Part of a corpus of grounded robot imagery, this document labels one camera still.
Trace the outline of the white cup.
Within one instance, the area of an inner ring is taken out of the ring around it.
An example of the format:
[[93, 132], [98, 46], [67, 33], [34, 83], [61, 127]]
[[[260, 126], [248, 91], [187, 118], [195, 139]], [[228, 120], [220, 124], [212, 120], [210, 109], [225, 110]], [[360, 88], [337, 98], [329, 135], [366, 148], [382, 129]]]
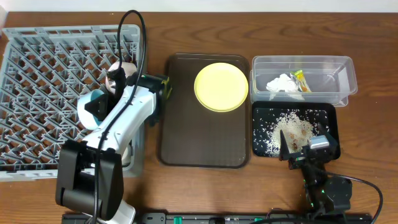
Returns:
[[127, 167], [130, 163], [131, 163], [131, 158], [133, 156], [133, 148], [132, 148], [132, 144], [129, 143], [127, 145], [126, 150], [123, 152], [122, 154], [122, 166], [123, 167]]

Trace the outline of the light blue bowl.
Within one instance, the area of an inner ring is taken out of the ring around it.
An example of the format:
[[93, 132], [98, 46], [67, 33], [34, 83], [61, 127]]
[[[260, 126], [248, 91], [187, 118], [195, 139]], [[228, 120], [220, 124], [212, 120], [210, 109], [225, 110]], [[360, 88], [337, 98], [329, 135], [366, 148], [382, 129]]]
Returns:
[[85, 109], [85, 106], [97, 99], [99, 96], [103, 95], [104, 92], [96, 89], [84, 95], [80, 95], [77, 103], [77, 114], [82, 125], [89, 130], [95, 130], [101, 122], [95, 118], [89, 111]]

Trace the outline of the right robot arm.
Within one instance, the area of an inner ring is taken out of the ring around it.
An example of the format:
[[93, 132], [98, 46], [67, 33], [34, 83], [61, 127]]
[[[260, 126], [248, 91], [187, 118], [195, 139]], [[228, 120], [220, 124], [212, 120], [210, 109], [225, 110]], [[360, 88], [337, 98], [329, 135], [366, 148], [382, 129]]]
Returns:
[[312, 137], [299, 152], [290, 152], [284, 132], [280, 132], [279, 160], [287, 161], [289, 169], [303, 175], [306, 199], [311, 209], [306, 217], [342, 216], [351, 208], [352, 181], [327, 174], [325, 164], [336, 159], [338, 141], [319, 123], [319, 136]]

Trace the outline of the green snack wrapper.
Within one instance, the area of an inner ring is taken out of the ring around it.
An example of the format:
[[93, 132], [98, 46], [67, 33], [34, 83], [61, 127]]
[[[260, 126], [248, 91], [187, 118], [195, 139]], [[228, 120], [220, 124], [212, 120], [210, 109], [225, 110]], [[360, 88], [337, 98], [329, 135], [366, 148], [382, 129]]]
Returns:
[[298, 88], [301, 92], [311, 92], [311, 89], [305, 79], [303, 70], [297, 70], [295, 72], [291, 72], [290, 77], [298, 85]]

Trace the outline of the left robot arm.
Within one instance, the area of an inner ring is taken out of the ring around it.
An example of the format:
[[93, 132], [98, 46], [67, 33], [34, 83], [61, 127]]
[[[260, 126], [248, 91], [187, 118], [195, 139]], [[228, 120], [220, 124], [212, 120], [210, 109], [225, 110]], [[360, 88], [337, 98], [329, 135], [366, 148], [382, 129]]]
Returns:
[[82, 141], [67, 140], [62, 146], [56, 203], [91, 215], [94, 222], [132, 223], [136, 209], [123, 200], [123, 160], [170, 91], [168, 76], [128, 77], [123, 95], [98, 127]]

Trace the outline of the yellow plate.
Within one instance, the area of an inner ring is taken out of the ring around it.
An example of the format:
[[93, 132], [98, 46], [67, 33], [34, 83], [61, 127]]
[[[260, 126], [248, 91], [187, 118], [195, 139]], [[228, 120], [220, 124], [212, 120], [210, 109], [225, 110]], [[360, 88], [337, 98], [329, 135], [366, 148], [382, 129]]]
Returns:
[[197, 100], [206, 109], [225, 113], [237, 109], [248, 96], [245, 74], [230, 63], [212, 63], [201, 69], [193, 84]]

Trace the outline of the white tissue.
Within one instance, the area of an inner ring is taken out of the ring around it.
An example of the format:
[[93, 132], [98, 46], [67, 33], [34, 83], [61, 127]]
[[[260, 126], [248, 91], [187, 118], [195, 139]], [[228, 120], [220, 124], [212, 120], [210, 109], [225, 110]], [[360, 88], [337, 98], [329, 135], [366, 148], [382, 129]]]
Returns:
[[296, 81], [285, 73], [268, 82], [266, 89], [272, 92], [299, 92], [299, 86]]

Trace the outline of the white bowl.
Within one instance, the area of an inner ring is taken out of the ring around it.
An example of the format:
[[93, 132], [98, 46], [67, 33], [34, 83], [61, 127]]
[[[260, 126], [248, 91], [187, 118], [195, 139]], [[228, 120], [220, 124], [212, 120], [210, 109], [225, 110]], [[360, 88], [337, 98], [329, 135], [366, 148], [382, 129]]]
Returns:
[[[119, 67], [119, 62], [114, 62], [112, 64], [112, 66], [110, 66], [110, 68], [108, 69], [107, 73], [116, 70], [118, 67]], [[123, 62], [121, 68], [124, 69], [126, 78], [131, 76], [134, 72], [137, 71], [137, 67], [133, 63], [129, 63], [129, 62]], [[109, 92], [111, 92], [112, 94], [115, 94], [116, 83], [114, 80], [110, 79], [110, 77], [108, 75], [106, 75], [105, 85], [106, 85], [106, 89]]]

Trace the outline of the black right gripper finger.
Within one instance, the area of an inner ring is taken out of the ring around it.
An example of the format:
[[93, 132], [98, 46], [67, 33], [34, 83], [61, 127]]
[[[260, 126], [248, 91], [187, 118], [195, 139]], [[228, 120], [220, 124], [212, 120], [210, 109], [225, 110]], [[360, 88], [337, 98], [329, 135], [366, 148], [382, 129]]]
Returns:
[[286, 161], [289, 159], [290, 152], [287, 145], [287, 141], [284, 136], [283, 130], [280, 130], [280, 148], [279, 148], [279, 160]]
[[321, 123], [317, 124], [317, 130], [318, 130], [319, 134], [326, 137], [327, 140], [330, 139], [329, 132], [326, 130], [326, 127], [324, 127]]

